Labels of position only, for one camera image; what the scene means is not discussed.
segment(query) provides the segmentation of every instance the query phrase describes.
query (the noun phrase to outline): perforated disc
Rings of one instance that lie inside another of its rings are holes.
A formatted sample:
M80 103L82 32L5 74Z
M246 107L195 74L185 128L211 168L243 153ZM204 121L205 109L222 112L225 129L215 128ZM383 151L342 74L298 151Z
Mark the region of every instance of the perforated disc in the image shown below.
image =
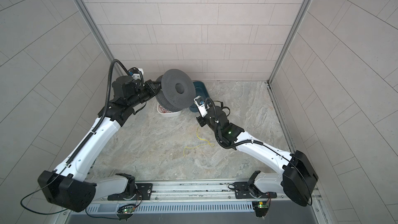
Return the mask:
M157 82L161 82L162 81L162 75L159 76L156 80ZM170 102L168 102L168 100L166 99L166 97L163 94L162 89L160 90L160 92L158 94L156 94L156 100L159 102L159 104L164 107L167 111L170 112L178 112L181 111L182 108L178 108L173 106L172 104L170 104Z
M182 109L190 107L196 97L191 78L179 69L170 69L164 73L162 91L171 105Z

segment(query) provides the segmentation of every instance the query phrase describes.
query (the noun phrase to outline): black mounting plate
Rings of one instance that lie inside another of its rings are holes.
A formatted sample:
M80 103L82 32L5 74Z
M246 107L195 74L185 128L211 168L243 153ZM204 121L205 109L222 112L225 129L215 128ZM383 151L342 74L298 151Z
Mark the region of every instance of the black mounting plate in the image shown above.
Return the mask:
M137 185L137 190L141 191L142 193L142 199L143 200L149 200L150 195L152 194L152 183L136 183ZM137 200L139 194L135 194L129 201L135 201ZM117 195L110 195L108 196L108 201L125 201L123 197L118 197Z
M234 182L234 188L237 189L235 190L235 197L236 199L256 199L251 196L248 190L249 184L247 182ZM271 199L276 198L277 195L275 192L270 192ZM267 193L263 193L260 198L268 198Z

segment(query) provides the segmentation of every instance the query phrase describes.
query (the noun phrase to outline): dark blue tray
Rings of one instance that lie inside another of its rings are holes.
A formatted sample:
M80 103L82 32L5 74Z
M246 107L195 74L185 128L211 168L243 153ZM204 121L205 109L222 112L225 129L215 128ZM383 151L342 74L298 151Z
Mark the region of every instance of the dark blue tray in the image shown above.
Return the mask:
M193 85L195 86L196 90L196 96L202 96L203 99L206 99L209 97L209 93L207 92L206 86L203 82L193 82ZM195 105L195 103L192 104L192 106L189 107L191 112L199 112L198 107Z

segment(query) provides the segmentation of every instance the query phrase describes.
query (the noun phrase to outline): robotic arm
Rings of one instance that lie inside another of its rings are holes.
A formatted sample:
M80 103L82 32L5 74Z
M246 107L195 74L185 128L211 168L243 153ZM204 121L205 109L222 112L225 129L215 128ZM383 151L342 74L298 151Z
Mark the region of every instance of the robotic arm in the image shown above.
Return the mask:
M128 75L118 77L112 83L115 97L109 100L112 70L116 62ZM143 82L142 73L142 70L137 68L127 71L118 60L111 63L106 103L90 132L52 172L43 171L38 178L49 203L80 212L94 199L118 194L129 200L136 195L135 179L131 175L118 173L104 179L85 179L108 140L131 114L136 114L143 108L134 111L134 107L159 93L159 82ZM219 107L212 99L203 99L200 96L194 99L194 103L201 113L197 121L202 127L208 125L214 131L221 147L245 152L276 171L276 174L272 175L260 171L253 173L248 182L253 197L261 197L266 192L284 192L295 203L301 206L308 204L318 176L302 152L296 151L291 154L269 146L243 128L230 123L222 111L223 103Z

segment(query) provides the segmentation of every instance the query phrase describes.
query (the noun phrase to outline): yellow cord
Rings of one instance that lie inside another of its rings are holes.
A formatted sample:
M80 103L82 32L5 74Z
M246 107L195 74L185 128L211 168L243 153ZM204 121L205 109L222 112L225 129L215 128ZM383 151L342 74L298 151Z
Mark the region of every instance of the yellow cord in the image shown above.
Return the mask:
M196 137L198 137L198 139L200 139L200 140L204 140L204 141L207 141L207 143L206 144L200 144L200 145L198 145L198 146L195 146L195 147L184 147L184 151L182 151L182 154L184 155L184 157L185 157L185 149L187 148L187 149L195 149L195 148L198 148L199 146L205 146L205 145L210 145L210 147L214 147L215 146L215 144L213 144L213 143L210 143L208 140L206 140L206 139L203 139L203 138L200 138L199 137L199 135L198 135L198 130L199 130L199 127L196 129Z

